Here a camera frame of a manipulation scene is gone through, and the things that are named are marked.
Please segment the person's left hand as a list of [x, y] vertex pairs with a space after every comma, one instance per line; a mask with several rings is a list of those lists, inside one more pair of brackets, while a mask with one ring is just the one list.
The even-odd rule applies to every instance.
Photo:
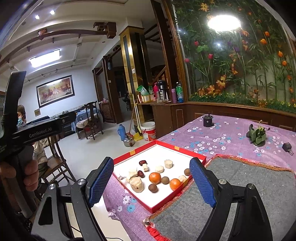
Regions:
[[15, 178], [18, 174], [21, 175], [23, 183], [27, 191], [35, 191], [39, 183], [38, 161], [31, 160], [24, 169], [18, 170], [6, 162], [1, 162], [1, 176], [3, 178]]

